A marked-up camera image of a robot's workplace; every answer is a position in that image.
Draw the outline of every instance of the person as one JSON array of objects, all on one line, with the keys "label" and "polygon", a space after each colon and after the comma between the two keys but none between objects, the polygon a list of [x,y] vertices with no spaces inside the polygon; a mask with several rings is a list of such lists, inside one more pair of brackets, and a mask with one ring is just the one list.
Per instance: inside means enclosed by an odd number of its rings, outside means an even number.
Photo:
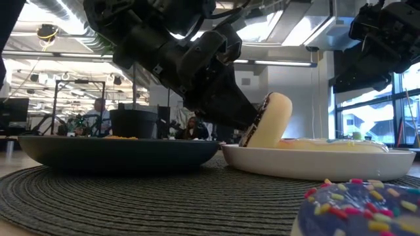
[{"label": "person", "polygon": [[[102,110],[102,124],[100,126],[100,132],[97,131],[97,121],[100,116],[100,110]],[[94,101],[93,109],[86,113],[87,116],[87,123],[89,127],[92,128],[92,135],[98,137],[105,137],[109,135],[109,131],[111,128],[111,119],[110,119],[110,112],[105,108],[105,99],[97,98]]]},{"label": "person", "polygon": [[191,117],[188,120],[187,126],[185,129],[177,132],[175,136],[178,140],[205,140],[209,137],[209,131],[202,124],[199,124],[197,118]]}]

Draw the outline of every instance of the desk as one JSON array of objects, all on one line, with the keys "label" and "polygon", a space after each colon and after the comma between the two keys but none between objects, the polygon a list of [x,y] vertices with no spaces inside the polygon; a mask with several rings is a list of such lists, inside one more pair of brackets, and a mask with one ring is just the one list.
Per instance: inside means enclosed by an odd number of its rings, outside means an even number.
[{"label": "desk", "polygon": [[[6,159],[5,153],[0,153],[0,176],[4,176],[21,170],[23,168],[36,167],[39,163],[36,163],[30,159],[24,152],[17,151],[13,154],[11,161]],[[414,163],[410,169],[408,175],[420,178],[420,163]],[[34,235],[28,233],[24,229],[12,226],[4,221],[0,220],[0,236],[27,236]]]}]

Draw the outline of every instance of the woman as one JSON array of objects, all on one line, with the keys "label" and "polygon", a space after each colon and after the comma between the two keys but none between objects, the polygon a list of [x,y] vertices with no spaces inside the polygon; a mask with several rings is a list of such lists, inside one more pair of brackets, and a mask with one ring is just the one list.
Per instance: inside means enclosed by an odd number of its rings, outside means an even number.
[{"label": "woman", "polygon": [[197,118],[191,117],[185,129],[180,130],[175,136],[179,140],[193,140],[195,138],[205,140],[209,137],[209,131],[203,126],[199,125]]}]

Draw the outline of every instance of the black bowl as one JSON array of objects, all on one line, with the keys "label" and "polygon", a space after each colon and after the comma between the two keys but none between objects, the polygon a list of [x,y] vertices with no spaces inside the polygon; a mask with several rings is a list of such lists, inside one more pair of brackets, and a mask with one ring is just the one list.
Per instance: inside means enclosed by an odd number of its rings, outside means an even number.
[{"label": "black bowl", "polygon": [[49,167],[81,172],[142,173],[199,167],[219,143],[182,140],[122,140],[20,136],[29,157]]}]

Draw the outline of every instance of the purple frosting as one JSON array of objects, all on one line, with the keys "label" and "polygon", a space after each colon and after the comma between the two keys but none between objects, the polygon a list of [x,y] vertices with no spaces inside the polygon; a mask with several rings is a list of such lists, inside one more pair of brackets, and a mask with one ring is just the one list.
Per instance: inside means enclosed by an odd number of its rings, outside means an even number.
[{"label": "purple frosting", "polygon": [[[384,188],[375,187],[375,191],[380,193],[384,198],[379,201],[366,188],[366,186],[369,185],[368,183],[346,183],[344,185],[347,187],[347,191],[339,189],[337,184],[318,189],[315,194],[311,195],[311,197],[315,198],[315,201],[310,203],[306,200],[302,204],[298,214],[298,222],[303,235],[333,236],[337,229],[341,229],[346,233],[346,236],[379,236],[381,232],[371,231],[368,228],[369,219],[365,218],[363,215],[363,211],[366,209],[366,203],[372,203],[378,210],[395,210],[395,212],[400,212],[400,216],[419,216],[420,210],[412,212],[401,205],[401,201],[407,201],[417,205],[420,199],[420,191],[418,189],[410,189],[391,184],[385,184]],[[396,190],[400,196],[394,197],[387,191],[388,188]],[[344,200],[333,199],[331,197],[332,193],[344,196]],[[342,209],[345,205],[352,205],[354,208],[361,210],[362,213],[347,214],[347,219],[341,219],[330,212],[315,215],[314,211],[316,206],[323,205],[324,203],[329,203],[332,207],[339,209]],[[400,224],[394,220],[387,224],[390,226],[390,232],[395,235],[416,235],[414,233],[404,231]]]}]

